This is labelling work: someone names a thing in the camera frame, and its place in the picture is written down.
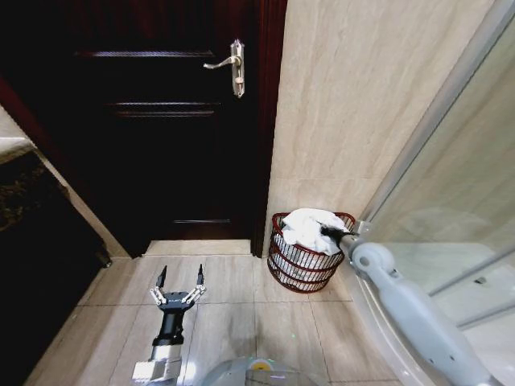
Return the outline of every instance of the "wall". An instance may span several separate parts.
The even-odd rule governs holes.
[[[492,0],[290,0],[265,250],[277,211],[359,215]]]

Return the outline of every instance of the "white towel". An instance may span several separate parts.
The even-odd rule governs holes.
[[[329,236],[320,233],[321,225],[348,232],[344,221],[334,213],[309,207],[293,211],[282,219],[282,222],[286,225],[282,229],[282,234],[287,244],[300,244],[326,255],[338,253],[339,249]]]

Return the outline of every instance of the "floor tile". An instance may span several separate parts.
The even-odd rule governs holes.
[[[184,384],[198,384],[225,360],[255,355],[253,304],[199,304]]]
[[[186,370],[187,354],[192,341],[193,328],[195,326],[196,306],[193,306],[184,315],[183,336],[184,344],[181,347],[183,366],[181,377],[177,382],[182,384],[182,376]],[[129,333],[129,338],[123,347],[122,354],[118,359],[114,373],[109,381],[110,386],[127,386],[131,384],[132,373],[136,362],[147,361],[152,351],[152,341],[158,334],[163,320],[163,312],[157,306],[141,306],[134,325]]]
[[[88,289],[86,290],[86,292],[84,292],[84,295],[82,295],[82,298],[80,298],[79,302],[77,303],[78,306],[83,306],[84,304],[86,304],[89,298],[91,298],[93,291],[97,288],[98,283],[100,283],[101,279],[104,277],[107,270],[108,269],[101,269],[100,271],[98,271],[93,281],[89,284]]]
[[[308,302],[256,303],[257,356],[328,378]]]
[[[298,294],[280,285],[268,269],[266,259],[254,259],[254,300],[256,302],[308,302],[307,294]]]
[[[146,256],[249,255],[250,240],[154,240]]]
[[[344,282],[342,266],[338,267],[335,274],[332,275],[328,284],[318,292],[309,294],[309,300],[318,301],[350,301],[351,295],[347,291]]]
[[[150,280],[157,269],[159,258],[114,259],[107,268],[86,304],[133,305],[141,304],[150,289]]]
[[[106,385],[137,312],[137,306],[83,307],[35,385]]]
[[[253,302],[252,256],[208,256],[205,285],[200,303]]]
[[[352,302],[312,302],[311,306],[331,380],[396,380]]]
[[[331,382],[337,386],[402,386],[398,380],[370,380],[365,382]]]
[[[64,325],[61,327],[55,338],[51,341],[50,346],[48,346],[44,355],[41,357],[39,362],[36,364],[34,370],[32,370],[32,373],[25,381],[25,386],[33,386],[35,384],[38,384],[38,380],[43,374],[43,371],[45,370],[45,368],[47,368],[53,355],[56,353],[57,347],[61,344],[61,341],[63,340],[64,336],[68,333],[69,329],[76,321],[77,316],[79,315],[81,310],[82,307],[76,307],[75,309],[73,309],[72,313],[68,316],[68,319],[66,319],[66,322],[64,322]]]
[[[170,257],[148,257],[157,259],[155,271],[150,279],[148,288],[145,290],[143,304],[155,304],[150,295],[150,288],[155,285],[159,274],[167,266],[167,277],[164,281],[164,292],[190,292],[195,288],[199,267],[205,267],[206,257],[204,256],[170,256]]]

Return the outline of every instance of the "robotic hand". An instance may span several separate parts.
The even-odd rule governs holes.
[[[152,343],[152,354],[147,362],[137,362],[132,375],[136,384],[159,384],[174,386],[179,378],[182,358],[180,348],[184,343],[183,317],[197,300],[206,292],[202,265],[199,268],[196,286],[188,292],[163,292],[167,267],[158,277],[150,294],[155,304],[163,312],[163,322],[158,336]]]

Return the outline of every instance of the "door frame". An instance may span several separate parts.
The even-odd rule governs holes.
[[[258,28],[258,107],[257,144],[255,147],[256,170],[251,176],[253,212],[250,234],[250,250],[261,257],[265,236],[266,206],[274,145],[275,115],[277,112],[278,88],[281,74],[282,40],[286,17],[287,0],[254,0]],[[0,105],[18,123],[27,136],[38,146],[52,165],[67,179],[79,196],[95,208],[95,198],[88,184],[70,167],[71,163],[56,146],[34,114],[25,106],[11,86],[0,74]],[[140,256],[146,245],[127,244],[113,234],[132,257]]]

